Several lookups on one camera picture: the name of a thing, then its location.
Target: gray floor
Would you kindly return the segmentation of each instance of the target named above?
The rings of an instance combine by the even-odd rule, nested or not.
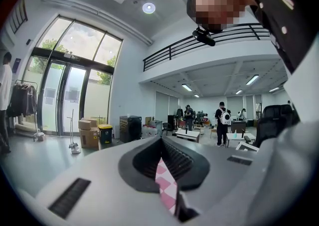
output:
[[[81,147],[79,137],[75,137],[74,142]],[[68,137],[47,136],[46,141],[33,142],[30,137],[14,135],[10,138],[11,153],[1,157],[1,166],[12,185],[35,197],[61,172],[98,150],[82,148],[80,154],[72,155],[69,143]]]

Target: black shirt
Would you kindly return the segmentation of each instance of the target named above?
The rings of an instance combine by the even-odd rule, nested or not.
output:
[[[215,118],[217,118],[218,124],[221,124],[220,117],[221,117],[221,109],[217,109],[215,113]]]
[[[185,119],[191,119],[193,118],[193,109],[189,108],[187,110],[185,110]]]
[[[312,0],[255,0],[256,18],[270,31],[271,41],[292,73],[303,60],[318,31]]]

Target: black metal railing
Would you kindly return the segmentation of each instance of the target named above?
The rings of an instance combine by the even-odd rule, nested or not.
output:
[[[239,41],[269,40],[270,34],[269,31],[259,23],[243,23],[228,27],[220,33],[211,34],[211,37],[215,40],[215,46],[217,46],[223,43]],[[193,36],[181,39],[145,58],[143,60],[144,71],[155,67],[164,61],[171,60],[181,53],[201,46],[208,47],[208,45],[198,42]]]
[[[14,34],[16,34],[21,25],[26,21],[28,21],[28,17],[26,16],[25,3],[24,0],[21,0],[9,18],[9,23]]]

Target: black pants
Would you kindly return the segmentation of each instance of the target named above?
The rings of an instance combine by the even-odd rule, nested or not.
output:
[[[228,131],[227,125],[219,124],[217,126],[217,145],[221,145],[221,138],[222,137],[223,137],[223,143],[226,144],[227,131]]]
[[[3,139],[5,144],[9,147],[9,137],[5,122],[5,110],[0,110],[0,134],[2,136],[0,139]]]
[[[186,119],[188,130],[191,131],[193,127],[193,118]]]

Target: black camera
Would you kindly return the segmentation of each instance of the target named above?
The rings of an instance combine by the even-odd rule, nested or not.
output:
[[[210,36],[208,30],[202,30],[199,27],[193,31],[193,37],[206,45],[214,46],[215,40]]]

